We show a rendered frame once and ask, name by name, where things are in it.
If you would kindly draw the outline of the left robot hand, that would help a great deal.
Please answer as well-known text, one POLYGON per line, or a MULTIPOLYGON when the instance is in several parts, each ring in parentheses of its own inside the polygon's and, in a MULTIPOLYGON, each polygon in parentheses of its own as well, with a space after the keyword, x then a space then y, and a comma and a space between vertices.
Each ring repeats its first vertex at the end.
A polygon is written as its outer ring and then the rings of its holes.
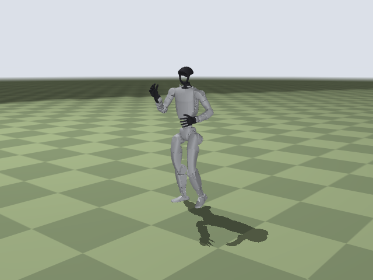
POLYGON ((183 124, 181 124, 181 125, 185 125, 185 124, 188 124, 188 125, 183 126, 182 128, 184 128, 184 127, 188 127, 188 126, 190 126, 190 125, 192 125, 192 124, 197 123, 197 122, 196 122, 196 116, 191 117, 191 116, 189 116, 189 115, 187 115, 187 114, 183 114, 183 115, 184 115, 184 116, 187 116, 187 118, 180 118, 180 120, 186 119, 186 120, 184 120, 184 121, 180 121, 181 123, 182 123, 182 122, 186 122, 186 123, 183 123, 183 124))

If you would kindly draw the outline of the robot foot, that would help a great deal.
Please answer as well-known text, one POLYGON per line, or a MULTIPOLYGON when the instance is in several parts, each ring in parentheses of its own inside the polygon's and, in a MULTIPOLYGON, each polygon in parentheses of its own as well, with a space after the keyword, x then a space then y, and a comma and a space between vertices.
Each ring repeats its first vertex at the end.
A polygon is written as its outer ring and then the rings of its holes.
POLYGON ((198 200, 197 200, 197 203, 195 204, 195 208, 202 207, 206 200, 207 200, 207 195, 206 194, 204 194, 203 198, 199 197, 198 200))
POLYGON ((183 198, 183 197, 180 195, 179 197, 172 199, 171 202, 181 202, 181 201, 185 201, 185 200, 188 200, 188 199, 189 199, 188 196, 186 196, 186 198, 183 198))

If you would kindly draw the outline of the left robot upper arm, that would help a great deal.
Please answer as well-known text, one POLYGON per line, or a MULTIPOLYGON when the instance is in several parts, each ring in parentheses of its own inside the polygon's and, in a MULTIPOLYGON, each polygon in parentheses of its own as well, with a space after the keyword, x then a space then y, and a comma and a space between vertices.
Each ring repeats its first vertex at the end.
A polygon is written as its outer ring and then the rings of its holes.
POLYGON ((204 91, 195 89, 193 92, 194 92, 195 98, 199 99, 200 103, 206 109, 206 111, 208 111, 208 109, 212 109, 211 106, 210 106, 209 101, 206 98, 206 94, 205 94, 204 91))

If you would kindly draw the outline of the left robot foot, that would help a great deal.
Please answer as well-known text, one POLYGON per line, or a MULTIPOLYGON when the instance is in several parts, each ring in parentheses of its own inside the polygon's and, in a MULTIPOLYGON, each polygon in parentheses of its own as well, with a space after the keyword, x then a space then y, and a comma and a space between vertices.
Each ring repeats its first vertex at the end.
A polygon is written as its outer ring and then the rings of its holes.
POLYGON ((207 200, 207 195, 206 194, 204 194, 203 198, 199 197, 198 200, 197 200, 197 203, 195 204, 195 208, 202 207, 206 200, 207 200))

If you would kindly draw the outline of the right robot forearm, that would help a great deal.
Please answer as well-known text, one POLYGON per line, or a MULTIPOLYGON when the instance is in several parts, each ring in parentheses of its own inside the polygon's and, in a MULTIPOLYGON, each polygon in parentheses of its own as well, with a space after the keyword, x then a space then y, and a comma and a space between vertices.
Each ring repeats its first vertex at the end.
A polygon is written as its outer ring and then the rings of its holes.
POLYGON ((158 101, 159 101, 159 103, 156 103, 157 109, 162 111, 164 109, 164 104, 162 102, 162 98, 159 97, 158 101))

